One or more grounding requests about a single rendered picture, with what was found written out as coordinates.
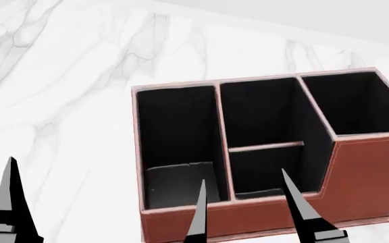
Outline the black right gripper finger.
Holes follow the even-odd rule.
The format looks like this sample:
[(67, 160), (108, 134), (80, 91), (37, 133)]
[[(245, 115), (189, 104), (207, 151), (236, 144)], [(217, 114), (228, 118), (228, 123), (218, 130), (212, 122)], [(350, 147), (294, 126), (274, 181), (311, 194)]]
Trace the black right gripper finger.
[(207, 190), (202, 180), (197, 207), (183, 243), (207, 243)]
[(283, 191), (300, 243), (350, 243), (346, 230), (322, 218), (282, 170)]

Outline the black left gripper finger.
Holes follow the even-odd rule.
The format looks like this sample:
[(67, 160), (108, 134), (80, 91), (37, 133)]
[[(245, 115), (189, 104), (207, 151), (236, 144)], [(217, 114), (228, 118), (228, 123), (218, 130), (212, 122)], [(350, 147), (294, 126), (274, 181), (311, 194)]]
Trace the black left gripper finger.
[(16, 159), (10, 157), (0, 184), (0, 243), (43, 243), (24, 196)]

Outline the brown leather desk caddy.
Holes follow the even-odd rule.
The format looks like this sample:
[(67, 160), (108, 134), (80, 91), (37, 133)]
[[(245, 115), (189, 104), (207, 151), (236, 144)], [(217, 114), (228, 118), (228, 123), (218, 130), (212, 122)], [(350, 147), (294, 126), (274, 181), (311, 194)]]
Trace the brown leather desk caddy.
[(298, 188), (339, 227), (389, 222), (389, 82), (375, 68), (132, 89), (144, 243), (285, 234)]

